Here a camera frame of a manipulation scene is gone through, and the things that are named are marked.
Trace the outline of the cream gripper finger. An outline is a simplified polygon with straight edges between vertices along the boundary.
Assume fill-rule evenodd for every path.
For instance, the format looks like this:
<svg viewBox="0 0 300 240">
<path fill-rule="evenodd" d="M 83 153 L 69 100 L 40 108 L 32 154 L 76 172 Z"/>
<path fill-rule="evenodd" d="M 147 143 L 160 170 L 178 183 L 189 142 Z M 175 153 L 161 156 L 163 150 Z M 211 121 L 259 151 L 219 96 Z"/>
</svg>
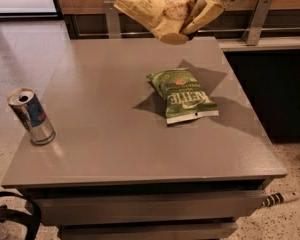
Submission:
<svg viewBox="0 0 300 240">
<path fill-rule="evenodd" d="M 223 7 L 213 0 L 206 0 L 206 6 L 181 32 L 190 35 L 209 24 L 224 12 Z"/>
<path fill-rule="evenodd" d="M 205 9 L 207 4 L 208 4 L 207 0 L 197 0 L 194 7 L 192 8 L 190 15 L 186 19 L 186 25 L 192 23 L 199 16 L 199 14 Z"/>
</svg>

